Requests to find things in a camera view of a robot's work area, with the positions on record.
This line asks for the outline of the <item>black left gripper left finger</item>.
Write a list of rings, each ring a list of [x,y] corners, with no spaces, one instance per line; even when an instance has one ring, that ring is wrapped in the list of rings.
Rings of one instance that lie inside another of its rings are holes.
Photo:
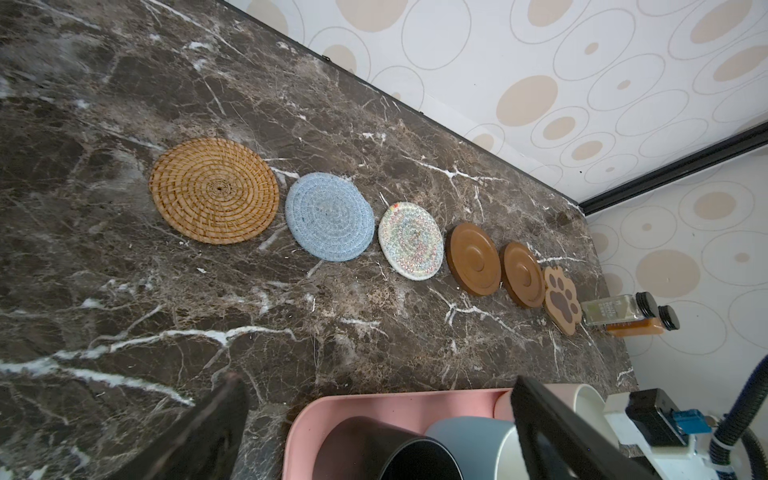
[[[229,479],[249,411],[245,382],[229,373],[112,479]]]

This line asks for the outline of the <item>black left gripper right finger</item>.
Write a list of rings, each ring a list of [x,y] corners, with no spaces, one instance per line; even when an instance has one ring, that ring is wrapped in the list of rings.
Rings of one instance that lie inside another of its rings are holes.
[[[510,405],[529,478],[653,477],[609,444],[539,381],[519,376],[511,390]]]

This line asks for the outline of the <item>pink white mug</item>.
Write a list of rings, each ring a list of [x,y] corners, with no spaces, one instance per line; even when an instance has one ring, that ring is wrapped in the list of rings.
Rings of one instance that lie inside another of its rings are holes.
[[[587,384],[545,384],[545,387],[570,407],[590,427],[600,433],[613,447],[619,447],[619,440],[606,420],[603,410],[603,397]],[[483,434],[493,438],[495,443],[509,443],[508,437],[512,431],[512,407],[510,402],[512,390],[505,391],[494,405],[494,415],[490,420],[492,427],[484,428]]]

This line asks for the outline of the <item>light blue mug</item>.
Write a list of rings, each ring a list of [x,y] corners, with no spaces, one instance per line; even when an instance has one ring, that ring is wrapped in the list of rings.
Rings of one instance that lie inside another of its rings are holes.
[[[448,418],[432,424],[426,435],[449,450],[464,479],[529,479],[513,422],[470,416]]]

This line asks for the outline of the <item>brown paw shaped coaster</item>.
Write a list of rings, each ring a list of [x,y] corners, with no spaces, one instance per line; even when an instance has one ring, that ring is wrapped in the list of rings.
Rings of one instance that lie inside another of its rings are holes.
[[[583,320],[575,283],[557,266],[547,266],[544,279],[545,311],[564,335],[573,336]]]

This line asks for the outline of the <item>round brown wooden coaster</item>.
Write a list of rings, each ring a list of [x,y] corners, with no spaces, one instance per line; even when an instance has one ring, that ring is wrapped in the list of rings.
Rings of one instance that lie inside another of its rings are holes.
[[[525,246],[510,242],[500,253],[502,282],[512,300],[523,308],[539,308],[545,297],[543,272]]]

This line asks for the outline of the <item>multicolour stitched white coaster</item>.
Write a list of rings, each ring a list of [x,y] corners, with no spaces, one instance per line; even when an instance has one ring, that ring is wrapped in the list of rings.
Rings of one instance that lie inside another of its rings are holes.
[[[397,202],[387,209],[378,240],[392,268],[408,279],[427,280],[441,268],[442,232],[432,215],[414,203]]]

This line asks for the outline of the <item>woven rattan coaster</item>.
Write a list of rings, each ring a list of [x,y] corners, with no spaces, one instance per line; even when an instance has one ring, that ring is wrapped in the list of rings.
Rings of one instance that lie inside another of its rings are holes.
[[[223,138],[195,138],[167,150],[154,163],[148,185],[171,227],[214,245],[258,236],[272,224],[280,203],[267,163]]]

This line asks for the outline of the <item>light blue woven coaster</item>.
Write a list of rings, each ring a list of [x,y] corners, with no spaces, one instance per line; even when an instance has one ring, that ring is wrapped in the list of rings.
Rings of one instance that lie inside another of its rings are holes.
[[[298,244],[329,262],[360,256],[370,246],[375,230],[372,207],[357,187],[323,172],[294,182],[286,197],[285,218]]]

